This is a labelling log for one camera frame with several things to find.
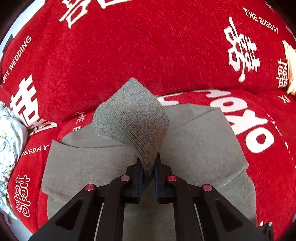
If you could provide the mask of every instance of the bed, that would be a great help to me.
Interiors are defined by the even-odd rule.
[[[221,108],[249,164],[256,224],[272,221],[279,240],[296,214],[296,109],[285,92],[282,43],[296,48],[296,38],[273,7],[261,0],[35,4],[29,21],[2,41],[0,89],[31,130],[8,186],[30,232],[48,220],[41,182],[52,141],[89,124],[98,105],[135,77],[163,106]]]

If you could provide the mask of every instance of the white floor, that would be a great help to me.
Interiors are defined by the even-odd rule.
[[[0,209],[1,216],[4,216],[4,220],[10,227],[12,232],[18,238],[19,241],[28,241],[32,234],[25,228],[25,226],[19,221],[11,218],[5,212]]]

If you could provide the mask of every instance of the light blue patterned fabric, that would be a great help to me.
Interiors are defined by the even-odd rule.
[[[17,219],[7,201],[7,184],[28,138],[28,131],[0,101],[0,208]]]

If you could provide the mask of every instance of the cream colored cloth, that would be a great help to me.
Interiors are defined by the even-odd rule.
[[[288,64],[289,87],[287,94],[291,93],[291,95],[294,95],[296,92],[296,50],[285,40],[283,40],[283,44]]]

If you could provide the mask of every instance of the gray cloth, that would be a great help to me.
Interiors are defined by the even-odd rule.
[[[151,175],[169,122],[158,100],[131,78],[109,100],[98,106],[92,127],[99,135],[134,147],[139,152],[145,173]]]
[[[248,164],[221,110],[187,104],[165,107],[165,111],[170,118],[170,125],[160,149],[162,163],[171,166],[173,174],[190,184],[214,185],[238,210],[256,223],[255,188],[246,174]],[[82,148],[81,151],[89,151],[84,148],[86,143],[95,147],[97,142],[104,146],[103,139],[95,136],[90,126],[72,132],[62,140],[65,145]],[[65,150],[68,149],[55,151],[52,146],[50,152],[58,153],[56,158],[62,160],[71,153]],[[71,156],[70,160],[76,159],[75,154],[71,153]],[[72,174],[73,172],[63,171],[63,176]],[[65,203],[66,201],[61,201],[58,196],[55,199],[49,198],[49,218]],[[173,206],[157,204],[153,183],[143,194],[140,204],[126,206],[124,241],[171,241],[175,240],[174,229]]]
[[[129,146],[76,148],[53,140],[42,191],[55,200],[68,202],[89,183],[102,186],[124,175],[137,158],[137,151]]]

